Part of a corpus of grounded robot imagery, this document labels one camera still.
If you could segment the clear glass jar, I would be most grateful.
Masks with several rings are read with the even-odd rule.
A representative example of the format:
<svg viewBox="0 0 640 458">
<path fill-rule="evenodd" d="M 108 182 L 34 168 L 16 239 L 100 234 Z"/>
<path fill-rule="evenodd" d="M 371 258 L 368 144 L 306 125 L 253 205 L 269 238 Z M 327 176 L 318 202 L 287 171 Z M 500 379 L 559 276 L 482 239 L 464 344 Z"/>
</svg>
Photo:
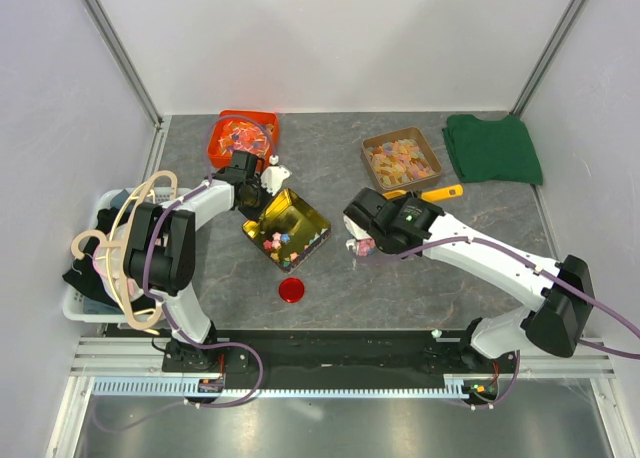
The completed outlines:
<svg viewBox="0 0 640 458">
<path fill-rule="evenodd" d="M 346 247 L 357 257 L 367 257 L 375 252 L 376 243 L 372 238 L 352 238 L 346 242 Z"/>
</svg>

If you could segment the star candy tin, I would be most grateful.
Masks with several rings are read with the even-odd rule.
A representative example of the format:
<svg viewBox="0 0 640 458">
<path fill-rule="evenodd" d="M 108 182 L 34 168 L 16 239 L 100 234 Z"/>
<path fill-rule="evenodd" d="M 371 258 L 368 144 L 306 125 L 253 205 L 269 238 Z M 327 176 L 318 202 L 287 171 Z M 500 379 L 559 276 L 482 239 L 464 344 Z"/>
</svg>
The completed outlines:
<svg viewBox="0 0 640 458">
<path fill-rule="evenodd" d="M 289 274 L 331 236 L 331 223 L 286 188 L 257 221 L 246 221 L 242 231 L 271 263 Z"/>
</svg>

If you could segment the orange candy box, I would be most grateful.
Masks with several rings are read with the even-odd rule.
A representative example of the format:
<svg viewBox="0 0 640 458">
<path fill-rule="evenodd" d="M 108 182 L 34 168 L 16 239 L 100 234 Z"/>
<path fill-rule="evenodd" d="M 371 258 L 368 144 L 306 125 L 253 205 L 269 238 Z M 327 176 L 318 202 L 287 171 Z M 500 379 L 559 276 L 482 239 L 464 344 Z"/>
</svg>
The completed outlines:
<svg viewBox="0 0 640 458">
<path fill-rule="evenodd" d="M 262 171 L 279 141 L 279 119 L 275 113 L 251 110 L 223 110 L 210 132 L 207 153 L 214 168 L 230 164 L 232 153 L 245 151 L 256 155 Z"/>
</svg>

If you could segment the yellow plastic scoop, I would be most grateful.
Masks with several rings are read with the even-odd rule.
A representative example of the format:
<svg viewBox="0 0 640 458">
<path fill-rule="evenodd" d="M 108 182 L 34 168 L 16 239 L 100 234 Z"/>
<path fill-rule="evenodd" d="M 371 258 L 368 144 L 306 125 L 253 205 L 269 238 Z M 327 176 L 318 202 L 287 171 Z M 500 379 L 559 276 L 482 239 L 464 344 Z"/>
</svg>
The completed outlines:
<svg viewBox="0 0 640 458">
<path fill-rule="evenodd" d="M 449 200 L 449 199 L 453 199 L 453 198 L 458 198 L 464 195 L 464 188 L 461 184 L 456 184 L 456 185 L 452 185 L 452 186 L 447 186 L 447 187 L 441 187 L 441 188 L 437 188 L 437 189 L 432 189 L 432 190 L 428 190 L 428 191 L 409 191 L 409 190 L 405 190 L 405 189 L 397 189 L 397 190 L 392 190 L 392 191 L 388 191 L 388 192 L 384 192 L 383 196 L 386 199 L 395 199 L 395 198 L 399 198 L 405 195 L 415 195 L 418 198 L 422 199 L 423 201 L 427 201 L 427 202 L 440 202 L 440 201 L 445 201 L 445 200 Z"/>
</svg>

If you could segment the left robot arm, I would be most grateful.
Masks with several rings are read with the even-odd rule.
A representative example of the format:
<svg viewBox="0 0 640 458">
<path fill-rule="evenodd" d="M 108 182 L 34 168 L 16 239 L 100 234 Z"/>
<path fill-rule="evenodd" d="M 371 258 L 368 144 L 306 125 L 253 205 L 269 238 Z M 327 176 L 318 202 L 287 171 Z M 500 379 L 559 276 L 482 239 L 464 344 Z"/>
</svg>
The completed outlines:
<svg viewBox="0 0 640 458">
<path fill-rule="evenodd" d="M 199 186 L 161 205 L 140 204 L 129 219 L 123 271 L 160 308 L 174 340 L 187 344 L 185 360 L 208 371 L 219 360 L 215 326 L 192 285 L 196 232 L 216 216 L 237 210 L 254 219 L 272 201 L 263 158 L 245 151 L 210 172 Z"/>
</svg>

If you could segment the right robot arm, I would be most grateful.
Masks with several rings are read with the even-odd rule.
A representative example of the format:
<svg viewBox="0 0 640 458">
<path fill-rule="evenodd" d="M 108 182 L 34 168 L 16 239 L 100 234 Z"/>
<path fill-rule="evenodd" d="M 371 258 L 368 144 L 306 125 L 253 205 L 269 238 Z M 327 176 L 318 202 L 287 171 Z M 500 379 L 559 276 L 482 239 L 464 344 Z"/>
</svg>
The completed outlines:
<svg viewBox="0 0 640 458">
<path fill-rule="evenodd" d="M 509 352 L 532 348 L 559 358 L 574 355 L 593 309 L 580 296 L 593 291 L 584 260 L 569 255 L 558 262 L 506 245 L 413 193 L 386 198 L 364 188 L 344 209 L 343 221 L 353 238 L 372 239 L 387 257 L 446 263 L 519 303 L 467 326 L 457 349 L 465 369 L 481 371 Z"/>
</svg>

